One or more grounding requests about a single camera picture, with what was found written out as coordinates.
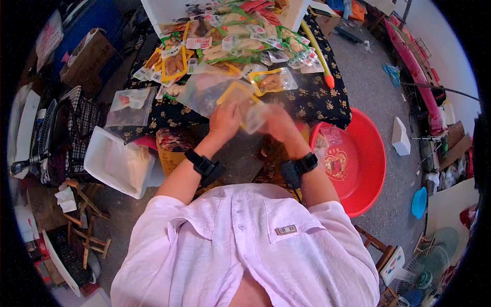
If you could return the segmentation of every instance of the black hose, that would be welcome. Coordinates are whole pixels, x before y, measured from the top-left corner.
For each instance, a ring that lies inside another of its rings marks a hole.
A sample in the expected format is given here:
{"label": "black hose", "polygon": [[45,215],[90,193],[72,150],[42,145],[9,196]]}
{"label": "black hose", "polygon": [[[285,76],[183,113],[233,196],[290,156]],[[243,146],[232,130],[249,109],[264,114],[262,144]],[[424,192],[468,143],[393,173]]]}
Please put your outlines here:
{"label": "black hose", "polygon": [[464,96],[467,96],[469,98],[472,98],[472,99],[479,101],[479,99],[477,99],[476,97],[473,97],[473,96],[468,95],[466,93],[462,93],[460,91],[450,89],[450,88],[441,87],[441,86],[434,86],[434,85],[430,85],[430,84],[421,84],[421,83],[406,83],[406,82],[401,82],[401,85],[413,85],[413,86],[419,86],[419,87],[429,87],[429,88],[435,88],[435,89],[448,90],[449,92],[454,92],[454,93],[464,95]]}

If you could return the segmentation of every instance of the concrete floor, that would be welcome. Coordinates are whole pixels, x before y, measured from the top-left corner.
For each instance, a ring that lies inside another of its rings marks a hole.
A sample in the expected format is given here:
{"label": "concrete floor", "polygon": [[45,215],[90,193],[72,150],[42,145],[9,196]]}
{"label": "concrete floor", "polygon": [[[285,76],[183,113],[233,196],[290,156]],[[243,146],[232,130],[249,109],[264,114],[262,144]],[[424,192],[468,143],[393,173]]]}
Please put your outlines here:
{"label": "concrete floor", "polygon": [[[412,196],[421,187],[421,178],[416,176],[419,147],[414,142],[411,154],[400,157],[390,144],[395,116],[402,120],[410,134],[409,105],[402,100],[402,90],[394,88],[382,70],[382,66],[391,62],[391,59],[381,43],[366,29],[355,29],[352,32],[362,40],[370,40],[373,53],[366,51],[363,45],[354,45],[335,33],[329,36],[329,43],[343,76],[350,106],[360,109],[375,123],[385,144],[387,162],[385,182],[377,202],[365,214],[354,218],[353,223],[387,245],[402,246],[409,258],[425,227],[425,220],[416,220],[410,212]],[[125,71],[128,72],[128,63],[131,64],[131,61],[126,60],[115,73],[99,96],[100,101],[112,102],[114,91],[121,89],[126,78]],[[413,128],[415,136],[417,127]],[[239,134],[231,140],[229,147],[218,153],[217,157],[228,168],[225,177],[229,183],[250,182],[254,177],[261,166],[253,157],[258,144],[258,138]],[[100,189],[94,197],[94,202],[111,214],[110,221],[98,220],[94,229],[97,237],[112,239],[107,258],[100,258],[102,274],[99,282],[108,294],[112,280],[127,254],[132,228],[156,189],[148,188],[140,200],[109,187]],[[380,253],[375,249],[369,251],[376,261]]]}

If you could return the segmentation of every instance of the black wristwatch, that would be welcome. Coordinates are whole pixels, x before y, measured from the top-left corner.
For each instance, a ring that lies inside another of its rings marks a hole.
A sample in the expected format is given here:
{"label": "black wristwatch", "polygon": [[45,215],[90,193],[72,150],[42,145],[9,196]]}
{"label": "black wristwatch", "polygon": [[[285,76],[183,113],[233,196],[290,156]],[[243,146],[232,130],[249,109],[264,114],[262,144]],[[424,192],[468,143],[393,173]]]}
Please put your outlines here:
{"label": "black wristwatch", "polygon": [[225,173],[220,162],[213,163],[205,156],[199,156],[190,149],[184,154],[194,164],[194,170],[201,175],[201,187],[206,188]]}
{"label": "black wristwatch", "polygon": [[298,160],[287,160],[281,163],[281,176],[287,187],[296,190],[302,186],[302,175],[317,167],[317,157],[309,152]]}

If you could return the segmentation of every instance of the floral tablecloth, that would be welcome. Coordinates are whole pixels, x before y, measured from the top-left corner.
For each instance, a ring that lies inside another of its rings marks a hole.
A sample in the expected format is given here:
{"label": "floral tablecloth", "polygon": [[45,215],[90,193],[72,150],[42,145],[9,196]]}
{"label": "floral tablecloth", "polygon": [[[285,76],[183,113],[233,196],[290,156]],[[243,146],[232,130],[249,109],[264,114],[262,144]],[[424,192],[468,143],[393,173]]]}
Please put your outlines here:
{"label": "floral tablecloth", "polygon": [[[305,16],[304,20],[316,37],[334,76],[334,89],[329,89],[326,85],[323,73],[302,74],[300,70],[290,69],[299,88],[279,93],[268,93],[262,96],[261,100],[265,103],[275,103],[283,106],[292,117],[306,123],[321,120],[345,129],[351,121],[352,114],[343,78],[334,59],[334,52],[315,19],[311,16]],[[299,34],[306,36],[301,28]],[[133,73],[144,62],[145,60],[139,60],[132,64],[128,80],[125,83],[125,89],[160,86],[156,82],[140,81],[132,78]],[[272,70],[282,66],[287,65],[286,63],[279,63],[270,66],[269,69]],[[189,77],[189,75],[185,75],[177,83],[184,84]],[[172,130],[173,127],[189,127],[197,124],[206,124],[208,121],[207,118],[181,103],[164,97],[163,99],[154,100],[147,126],[119,126],[111,127],[110,129],[125,142],[132,142],[146,134],[155,135],[160,128],[171,128]]]}

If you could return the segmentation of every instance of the electric fan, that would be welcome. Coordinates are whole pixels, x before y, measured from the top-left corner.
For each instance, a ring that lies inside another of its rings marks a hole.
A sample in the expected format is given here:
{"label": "electric fan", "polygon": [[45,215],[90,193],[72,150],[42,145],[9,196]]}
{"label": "electric fan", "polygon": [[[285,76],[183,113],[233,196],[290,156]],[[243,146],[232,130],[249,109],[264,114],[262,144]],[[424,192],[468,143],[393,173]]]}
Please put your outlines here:
{"label": "electric fan", "polygon": [[404,301],[409,301],[411,306],[419,305],[423,299],[436,294],[448,263],[447,252],[439,246],[421,251],[404,269],[396,269],[395,278],[399,279],[396,295],[404,298]]}

